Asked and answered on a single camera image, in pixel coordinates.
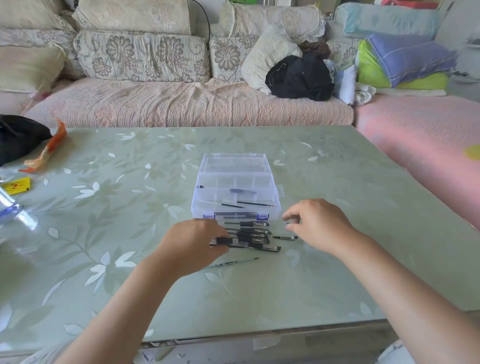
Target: floor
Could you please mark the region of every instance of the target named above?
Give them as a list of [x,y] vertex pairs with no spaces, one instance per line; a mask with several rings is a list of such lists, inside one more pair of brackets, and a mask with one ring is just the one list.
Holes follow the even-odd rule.
[[[391,329],[244,338],[147,349],[135,364],[372,364],[396,340]],[[26,357],[0,358],[19,364]]]

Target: floral tablecloth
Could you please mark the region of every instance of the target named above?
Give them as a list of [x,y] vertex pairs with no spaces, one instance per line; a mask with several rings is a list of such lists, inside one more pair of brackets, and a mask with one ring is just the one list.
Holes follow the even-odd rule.
[[[354,226],[463,310],[480,309],[479,235],[350,126],[70,129],[17,195],[37,228],[0,227],[0,352],[77,336],[175,222],[189,219],[204,153],[265,153],[285,197],[338,204]],[[19,163],[0,168],[23,177]],[[272,230],[283,232],[281,221]],[[302,241],[179,280],[144,341],[384,318],[336,258]]]

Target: brown cloth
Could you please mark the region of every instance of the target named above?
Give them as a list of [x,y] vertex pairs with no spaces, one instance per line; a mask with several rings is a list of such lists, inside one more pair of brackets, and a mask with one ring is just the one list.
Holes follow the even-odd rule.
[[303,54],[308,53],[312,50],[320,53],[322,60],[327,60],[328,57],[330,57],[330,48],[323,39],[313,43],[304,41],[302,44],[299,45],[299,48]]

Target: forearm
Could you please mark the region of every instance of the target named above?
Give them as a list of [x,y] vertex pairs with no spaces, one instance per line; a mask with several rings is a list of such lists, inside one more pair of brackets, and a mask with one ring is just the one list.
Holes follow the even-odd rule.
[[177,280],[171,272],[155,255],[142,261],[55,364],[131,364],[155,312]]
[[371,238],[339,258],[387,316],[417,364],[478,363],[479,329]]

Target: left hand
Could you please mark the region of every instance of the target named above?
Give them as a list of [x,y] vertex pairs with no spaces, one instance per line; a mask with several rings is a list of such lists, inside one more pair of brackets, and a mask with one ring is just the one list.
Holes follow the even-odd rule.
[[210,246],[218,237],[228,237],[228,232],[214,219],[182,221],[167,231],[152,255],[171,265],[178,277],[187,276],[228,252],[226,245]]

